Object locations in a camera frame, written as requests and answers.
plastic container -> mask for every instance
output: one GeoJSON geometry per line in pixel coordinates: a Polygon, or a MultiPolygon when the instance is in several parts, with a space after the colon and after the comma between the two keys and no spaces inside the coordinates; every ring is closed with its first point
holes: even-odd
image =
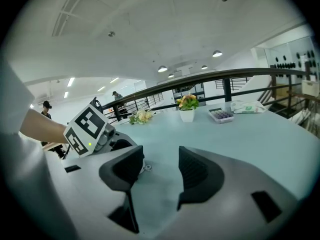
{"type": "Polygon", "coordinates": [[[218,124],[228,123],[234,120],[234,115],[222,110],[221,108],[209,109],[209,116],[218,124]]]}
{"type": "Polygon", "coordinates": [[[302,93],[313,97],[318,97],[320,86],[318,82],[302,80],[302,93]]]}

white flowers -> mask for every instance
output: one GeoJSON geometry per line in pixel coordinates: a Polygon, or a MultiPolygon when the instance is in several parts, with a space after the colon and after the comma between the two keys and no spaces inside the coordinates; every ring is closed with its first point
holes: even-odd
{"type": "Polygon", "coordinates": [[[143,125],[149,121],[149,119],[152,118],[154,112],[152,111],[145,111],[144,109],[138,110],[136,114],[130,117],[130,124],[139,123],[140,125],[143,125]]]}

light blue table surface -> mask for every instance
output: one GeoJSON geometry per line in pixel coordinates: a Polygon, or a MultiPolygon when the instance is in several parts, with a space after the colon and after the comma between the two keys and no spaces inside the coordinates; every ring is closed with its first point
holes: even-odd
{"type": "Polygon", "coordinates": [[[144,125],[115,126],[143,146],[146,164],[152,165],[152,171],[142,173],[131,189],[141,236],[155,236],[177,212],[183,191],[179,146],[253,164],[299,200],[309,194],[320,170],[318,138],[270,111],[235,114],[234,121],[217,124],[208,115],[213,108],[229,110],[230,103],[197,108],[192,123],[182,122],[179,111],[170,111],[144,125]]]}

white box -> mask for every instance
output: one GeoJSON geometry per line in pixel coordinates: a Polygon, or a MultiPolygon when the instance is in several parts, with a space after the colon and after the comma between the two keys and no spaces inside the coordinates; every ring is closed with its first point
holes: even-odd
{"type": "Polygon", "coordinates": [[[318,82],[302,80],[302,93],[314,97],[318,97],[320,87],[318,82]]]}

human arm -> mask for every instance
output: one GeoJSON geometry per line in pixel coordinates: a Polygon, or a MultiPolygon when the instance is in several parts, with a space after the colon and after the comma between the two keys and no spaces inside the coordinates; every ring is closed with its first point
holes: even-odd
{"type": "Polygon", "coordinates": [[[29,109],[23,120],[20,132],[42,142],[68,143],[64,136],[65,129],[65,125],[50,120],[33,109],[29,109]]]}

